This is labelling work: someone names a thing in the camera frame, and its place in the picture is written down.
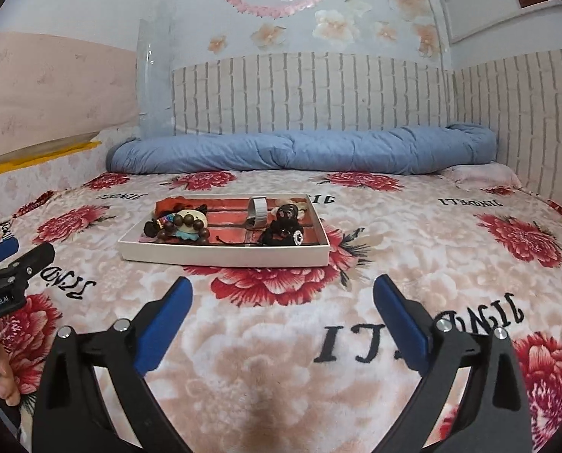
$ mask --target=bed sheet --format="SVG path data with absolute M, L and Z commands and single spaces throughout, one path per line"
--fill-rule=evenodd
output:
M 329 265 L 217 269 L 120 258 L 117 240 L 156 201 L 200 191 L 308 193 L 329 236 Z M 46 241 L 57 253 L 31 280 L 27 306 L 0 321 L 23 394 L 26 446 L 56 329 L 104 330 L 181 275 L 194 304 L 146 380 L 196 453 L 369 453 L 419 381 L 373 305 L 373 281 L 384 273 L 468 331 L 505 326 L 524 372 L 535 449 L 562 421 L 562 216 L 523 191 L 464 191 L 437 175 L 103 174 L 45 194 L 1 225 L 0 237 L 8 230 L 21 251 Z M 458 375 L 430 442 L 448 434 L 465 379 Z M 135 442 L 106 374 L 101 387 L 120 435 Z

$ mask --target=finger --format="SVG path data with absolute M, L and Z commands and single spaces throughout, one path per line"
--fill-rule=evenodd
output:
M 15 384 L 15 380 L 13 378 L 2 378 L 0 377 L 0 398 L 3 400 L 7 400 L 9 397 L 13 395 L 15 390 L 17 389 L 17 385 Z
M 13 377 L 13 370 L 9 361 L 9 355 L 5 348 L 0 345 L 0 375 L 5 378 Z
M 19 405 L 20 402 L 21 402 L 21 394 L 19 393 L 19 389 L 17 388 L 17 386 L 15 386 L 15 390 L 13 390 L 13 393 L 6 400 L 6 404 L 9 407 L 16 407 Z

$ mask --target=pink pillow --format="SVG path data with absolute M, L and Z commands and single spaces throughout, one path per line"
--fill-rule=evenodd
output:
M 515 172 L 501 163 L 486 165 L 456 165 L 445 168 L 440 175 L 451 179 L 461 189 L 487 189 L 508 186 L 520 188 L 522 184 Z

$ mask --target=yellow tape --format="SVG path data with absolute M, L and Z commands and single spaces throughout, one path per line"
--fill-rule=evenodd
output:
M 77 145 L 68 146 L 67 148 L 58 149 L 48 155 L 36 155 L 25 158 L 20 158 L 19 160 L 12 160 L 10 162 L 0 163 L 0 174 L 11 172 L 13 170 L 19 170 L 21 168 L 27 168 L 33 165 L 39 165 L 41 163 L 54 160 L 66 155 L 71 155 L 72 153 L 78 153 L 80 151 L 86 151 L 88 149 L 96 148 L 101 144 L 100 141 L 86 141 L 84 143 L 79 143 Z

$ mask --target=brick pattern wallpaper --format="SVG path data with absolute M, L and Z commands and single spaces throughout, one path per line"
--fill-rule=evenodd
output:
M 498 135 L 497 161 L 531 191 L 562 205 L 562 50 L 455 72 L 456 119 Z
M 452 72 L 341 53 L 231 58 L 174 72 L 177 134 L 445 126 Z

